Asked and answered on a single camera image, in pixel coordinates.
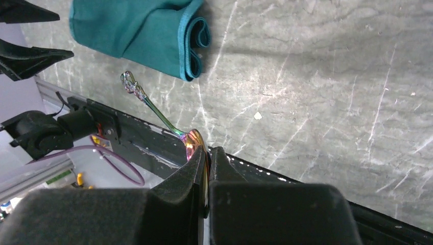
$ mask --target teal cloth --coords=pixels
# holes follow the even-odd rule
[[[210,31],[196,11],[203,0],[73,0],[69,27],[79,44],[191,81],[202,71],[193,47]]]

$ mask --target towel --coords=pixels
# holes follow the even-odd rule
[[[202,71],[194,47],[210,45],[203,0],[73,0],[69,28],[81,45],[185,81]]]

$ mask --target yellow object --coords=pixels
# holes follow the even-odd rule
[[[77,184],[78,184],[79,186],[82,186],[82,185],[84,184],[84,181],[83,181],[83,174],[82,174],[82,173],[77,174]]]

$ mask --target white chip on surface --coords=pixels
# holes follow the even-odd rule
[[[254,115],[254,119],[256,119],[256,120],[260,120],[260,119],[262,119],[263,117],[261,116],[261,114],[260,114],[260,112],[257,112],[255,115]]]

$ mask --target black cylinder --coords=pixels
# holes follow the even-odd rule
[[[78,110],[59,116],[57,122],[71,133],[74,141],[98,132],[98,128],[87,110]]]

